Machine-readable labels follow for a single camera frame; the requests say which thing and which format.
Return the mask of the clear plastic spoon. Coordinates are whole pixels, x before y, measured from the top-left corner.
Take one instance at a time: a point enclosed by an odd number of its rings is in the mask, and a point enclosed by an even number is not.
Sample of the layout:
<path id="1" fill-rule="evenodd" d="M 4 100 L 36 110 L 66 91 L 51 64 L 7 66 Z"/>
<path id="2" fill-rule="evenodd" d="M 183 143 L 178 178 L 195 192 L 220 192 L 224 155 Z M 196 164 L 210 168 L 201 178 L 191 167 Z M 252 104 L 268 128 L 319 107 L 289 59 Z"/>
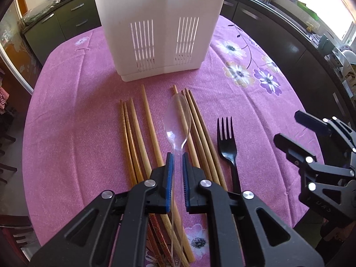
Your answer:
<path id="1" fill-rule="evenodd" d="M 183 261 L 183 212 L 185 211 L 185 193 L 182 174 L 183 147 L 188 137 L 185 126 L 186 117 L 183 108 L 183 96 L 171 97 L 164 114 L 164 130 L 172 147 L 173 173 L 171 184 L 171 251 L 173 266 L 180 266 Z"/>

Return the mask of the dark kitchen counter right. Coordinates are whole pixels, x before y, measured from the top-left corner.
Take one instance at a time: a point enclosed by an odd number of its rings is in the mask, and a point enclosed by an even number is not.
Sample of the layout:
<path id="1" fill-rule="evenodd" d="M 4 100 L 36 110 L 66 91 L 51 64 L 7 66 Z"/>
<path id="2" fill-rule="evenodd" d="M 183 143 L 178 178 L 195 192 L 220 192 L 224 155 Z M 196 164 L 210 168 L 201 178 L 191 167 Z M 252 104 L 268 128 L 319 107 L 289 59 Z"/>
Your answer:
<path id="1" fill-rule="evenodd" d="M 258 0 L 225 0 L 221 14 L 275 62 L 307 112 L 355 127 L 355 105 L 341 79 L 293 22 Z"/>

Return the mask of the dark kitchen cabinet left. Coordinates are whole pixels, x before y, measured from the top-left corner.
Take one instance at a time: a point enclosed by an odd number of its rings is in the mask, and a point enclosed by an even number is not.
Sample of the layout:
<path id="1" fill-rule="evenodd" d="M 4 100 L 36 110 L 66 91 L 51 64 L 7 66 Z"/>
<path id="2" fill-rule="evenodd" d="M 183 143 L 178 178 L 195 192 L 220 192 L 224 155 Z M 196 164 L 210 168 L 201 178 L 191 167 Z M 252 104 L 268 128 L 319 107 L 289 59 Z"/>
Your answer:
<path id="1" fill-rule="evenodd" d="M 27 26 L 22 34 L 43 65 L 60 44 L 100 25 L 95 0 L 65 0 L 53 11 Z"/>

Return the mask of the wooden chopstick right group outer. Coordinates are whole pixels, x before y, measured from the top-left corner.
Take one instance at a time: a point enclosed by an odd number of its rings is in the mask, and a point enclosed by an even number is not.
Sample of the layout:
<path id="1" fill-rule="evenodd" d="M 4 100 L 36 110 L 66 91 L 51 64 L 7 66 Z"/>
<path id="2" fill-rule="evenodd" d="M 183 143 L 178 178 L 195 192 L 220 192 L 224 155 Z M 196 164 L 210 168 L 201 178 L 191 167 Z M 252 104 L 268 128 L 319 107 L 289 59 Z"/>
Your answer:
<path id="1" fill-rule="evenodd" d="M 204 119 L 202 117 L 202 114 L 200 112 L 200 109 L 199 109 L 199 107 L 198 107 L 198 105 L 196 103 L 194 95 L 190 90 L 188 90 L 188 93 L 190 94 L 190 97 L 192 99 L 192 103 L 194 104 L 194 107 L 195 107 L 197 115 L 198 115 L 198 119 L 199 119 L 200 125 L 202 127 L 203 132 L 204 132 L 204 137 L 206 139 L 206 144 L 207 144 L 207 146 L 209 148 L 209 155 L 211 157 L 211 160 L 214 163 L 215 173 L 216 173 L 216 176 L 218 177 L 218 182 L 223 187 L 224 190 L 227 190 L 226 180 L 225 180 L 225 177 L 224 177 L 224 174 L 223 174 L 223 170 L 221 168 L 221 164 L 220 164 L 220 161 L 219 161 L 219 158 L 218 158 L 218 155 L 217 155 L 217 151 L 215 150 L 214 144 L 213 144 L 212 139 L 211 139 L 211 137 L 209 135 L 208 129 L 206 127 L 206 124 L 205 124 Z"/>

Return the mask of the wooden chopstick group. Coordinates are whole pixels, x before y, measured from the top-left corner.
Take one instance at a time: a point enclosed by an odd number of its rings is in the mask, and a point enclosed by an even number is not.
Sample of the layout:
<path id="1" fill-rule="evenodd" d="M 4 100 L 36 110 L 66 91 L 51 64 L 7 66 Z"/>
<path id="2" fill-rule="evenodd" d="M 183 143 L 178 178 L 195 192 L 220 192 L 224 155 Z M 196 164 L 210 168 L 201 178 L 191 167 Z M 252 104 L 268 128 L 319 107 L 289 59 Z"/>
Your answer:
<path id="1" fill-rule="evenodd" d="M 194 105 L 194 102 L 193 102 L 193 99 L 192 99 L 192 95 L 190 94 L 188 89 L 185 89 L 185 93 L 187 95 L 188 102 L 190 103 L 192 115 L 193 115 L 193 118 L 194 118 L 194 122 L 196 124 L 196 129 L 198 131 L 198 136 L 199 136 L 200 142 L 202 144 L 202 148 L 203 148 L 203 151 L 204 151 L 204 156 L 205 156 L 206 161 L 208 163 L 208 169 L 209 169 L 209 173 L 210 173 L 209 178 L 213 182 L 219 184 L 220 181 L 219 181 L 218 173 L 217 173 L 217 170 L 215 168 L 214 160 L 212 158 L 212 154 L 210 152 L 208 141 L 206 139 L 205 132 L 203 131 L 202 123 L 200 121 L 196 106 Z"/>
<path id="2" fill-rule="evenodd" d="M 200 164 L 200 168 L 202 168 L 202 170 L 204 170 L 206 178 L 208 178 L 209 180 L 212 180 L 212 175 L 210 172 L 208 159 L 206 157 L 206 153 L 205 153 L 205 150 L 204 150 L 204 147 L 202 144 L 201 136 L 200 136 L 200 133 L 198 130 L 199 119 L 198 119 L 197 111 L 193 105 L 191 95 L 188 93 L 188 89 L 182 90 L 182 93 L 185 95 L 185 98 L 186 98 L 188 105 L 190 107 L 190 113 L 192 116 L 192 127 L 191 127 L 192 141 L 193 141 L 196 153 L 197 153 L 197 158 L 198 158 L 198 161 Z"/>
<path id="3" fill-rule="evenodd" d="M 223 170 L 221 168 L 221 164 L 220 164 L 220 161 L 219 161 L 219 158 L 218 158 L 218 155 L 217 155 L 217 151 L 215 150 L 214 144 L 213 144 L 212 139 L 211 139 L 211 137 L 209 135 L 208 129 L 206 127 L 206 124 L 205 124 L 204 119 L 202 117 L 202 114 L 200 112 L 200 109 L 199 109 L 199 107 L 198 107 L 198 105 L 196 103 L 194 95 L 190 90 L 188 90 L 188 93 L 190 94 L 190 97 L 192 99 L 192 103 L 194 104 L 194 107 L 195 107 L 197 115 L 198 115 L 198 119 L 199 119 L 200 125 L 202 127 L 203 132 L 204 132 L 204 137 L 206 139 L 206 144 L 207 144 L 207 146 L 209 148 L 209 155 L 211 157 L 211 160 L 214 163 L 215 173 L 216 173 L 216 176 L 218 177 L 218 182 L 223 187 L 224 190 L 227 190 L 226 180 L 225 180 L 225 177 L 224 177 L 224 174 L 223 174 Z"/>

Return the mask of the wooden chopstick right group inner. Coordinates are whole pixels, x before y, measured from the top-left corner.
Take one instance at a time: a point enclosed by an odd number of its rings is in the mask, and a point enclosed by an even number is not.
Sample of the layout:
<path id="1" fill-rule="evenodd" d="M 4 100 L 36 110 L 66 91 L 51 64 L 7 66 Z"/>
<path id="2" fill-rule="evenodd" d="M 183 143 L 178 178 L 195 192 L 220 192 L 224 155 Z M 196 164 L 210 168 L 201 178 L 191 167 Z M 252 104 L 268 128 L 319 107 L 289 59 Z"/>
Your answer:
<path id="1" fill-rule="evenodd" d="M 204 170 L 206 178 L 208 178 L 209 180 L 212 180 L 212 175 L 210 172 L 208 159 L 206 157 L 206 153 L 205 153 L 205 150 L 204 150 L 204 147 L 202 144 L 201 136 L 200 136 L 200 133 L 198 130 L 199 119 L 198 119 L 197 111 L 193 105 L 191 95 L 188 93 L 188 89 L 182 90 L 182 93 L 185 95 L 185 98 L 186 98 L 188 105 L 190 107 L 190 113 L 192 116 L 192 127 L 191 127 L 192 141 L 193 141 L 196 153 L 197 153 L 197 158 L 198 158 L 198 161 L 200 164 L 200 168 L 202 168 L 202 170 Z"/>

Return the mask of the black plastic fork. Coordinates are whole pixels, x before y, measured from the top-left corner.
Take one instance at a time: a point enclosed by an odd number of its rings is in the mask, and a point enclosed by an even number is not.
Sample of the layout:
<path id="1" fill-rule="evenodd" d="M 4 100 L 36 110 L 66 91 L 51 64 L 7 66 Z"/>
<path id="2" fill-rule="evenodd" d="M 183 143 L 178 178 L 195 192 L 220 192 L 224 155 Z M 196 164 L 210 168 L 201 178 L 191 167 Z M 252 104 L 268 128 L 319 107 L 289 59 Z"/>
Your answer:
<path id="1" fill-rule="evenodd" d="M 218 153 L 231 167 L 232 187 L 236 194 L 241 194 L 240 178 L 236 164 L 237 146 L 234 137 L 232 117 L 217 119 Z"/>

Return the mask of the wooden chopstick right group middle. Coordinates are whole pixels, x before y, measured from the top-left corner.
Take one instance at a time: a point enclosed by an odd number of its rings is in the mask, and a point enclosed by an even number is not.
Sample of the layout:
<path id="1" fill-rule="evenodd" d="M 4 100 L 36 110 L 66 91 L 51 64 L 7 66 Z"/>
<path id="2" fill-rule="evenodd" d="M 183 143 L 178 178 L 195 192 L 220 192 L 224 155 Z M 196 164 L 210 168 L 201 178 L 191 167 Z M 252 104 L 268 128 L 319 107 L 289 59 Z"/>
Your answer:
<path id="1" fill-rule="evenodd" d="M 200 142 L 202 144 L 202 148 L 203 148 L 203 151 L 204 151 L 204 156 L 205 156 L 206 161 L 208 163 L 208 169 L 209 169 L 209 173 L 210 173 L 209 178 L 213 182 L 219 184 L 220 181 L 219 181 L 218 173 L 217 173 L 217 170 L 215 168 L 214 160 L 212 158 L 212 154 L 210 152 L 208 141 L 206 139 L 205 132 L 203 131 L 202 123 L 200 121 L 196 106 L 194 105 L 194 102 L 193 102 L 193 99 L 192 99 L 192 95 L 190 94 L 188 89 L 185 89 L 185 93 L 187 95 L 188 102 L 190 103 L 192 115 L 193 115 L 193 118 L 194 118 L 194 122 L 196 124 L 196 129 L 198 131 L 198 136 L 199 136 Z"/>

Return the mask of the pink floral tablecloth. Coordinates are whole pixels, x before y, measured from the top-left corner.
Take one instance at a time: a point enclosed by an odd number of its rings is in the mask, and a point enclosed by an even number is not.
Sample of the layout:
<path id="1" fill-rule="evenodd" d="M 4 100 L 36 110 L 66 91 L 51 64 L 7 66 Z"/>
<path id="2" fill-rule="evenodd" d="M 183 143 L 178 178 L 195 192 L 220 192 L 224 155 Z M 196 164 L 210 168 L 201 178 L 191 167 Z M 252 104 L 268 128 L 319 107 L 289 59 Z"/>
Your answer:
<path id="1" fill-rule="evenodd" d="M 313 132 L 298 124 L 297 94 L 267 53 L 237 24 L 219 17 L 208 53 L 197 70 L 124 82 L 117 74 L 103 29 L 62 43 L 48 57 L 25 123 L 23 176 L 30 219 L 45 245 L 104 190 L 131 188 L 119 101 L 133 99 L 152 168 L 158 167 L 141 85 L 146 89 L 160 151 L 172 150 L 164 113 L 173 96 L 190 90 L 217 151 L 217 119 L 232 117 L 242 189 L 254 192 L 286 224 L 307 212 L 299 201 L 297 167 L 275 147 L 282 133 L 322 159 Z M 219 158 L 228 188 L 229 165 Z"/>

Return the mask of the light wooden chopstick under spoon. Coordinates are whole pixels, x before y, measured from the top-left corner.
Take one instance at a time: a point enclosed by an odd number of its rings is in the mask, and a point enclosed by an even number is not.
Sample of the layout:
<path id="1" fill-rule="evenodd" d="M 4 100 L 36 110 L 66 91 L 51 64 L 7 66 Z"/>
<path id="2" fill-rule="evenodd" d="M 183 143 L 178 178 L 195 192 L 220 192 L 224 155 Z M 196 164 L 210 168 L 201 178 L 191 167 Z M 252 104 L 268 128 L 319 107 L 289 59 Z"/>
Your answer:
<path id="1" fill-rule="evenodd" d="M 188 146 L 192 165 L 199 168 L 200 164 L 192 141 L 191 126 L 192 116 L 185 95 L 178 92 L 176 85 L 173 86 L 173 96 L 169 103 L 170 126 L 166 129 L 167 138 L 174 151 L 183 151 Z"/>

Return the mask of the white plastic utensil holder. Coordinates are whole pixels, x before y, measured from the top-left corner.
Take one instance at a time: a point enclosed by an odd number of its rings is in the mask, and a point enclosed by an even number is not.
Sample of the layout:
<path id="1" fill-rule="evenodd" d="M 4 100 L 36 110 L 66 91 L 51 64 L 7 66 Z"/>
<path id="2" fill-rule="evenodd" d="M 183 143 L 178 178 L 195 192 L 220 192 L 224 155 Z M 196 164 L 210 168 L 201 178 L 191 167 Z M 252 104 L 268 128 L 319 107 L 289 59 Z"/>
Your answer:
<path id="1" fill-rule="evenodd" d="M 198 69 L 224 0 L 95 0 L 124 82 Z"/>

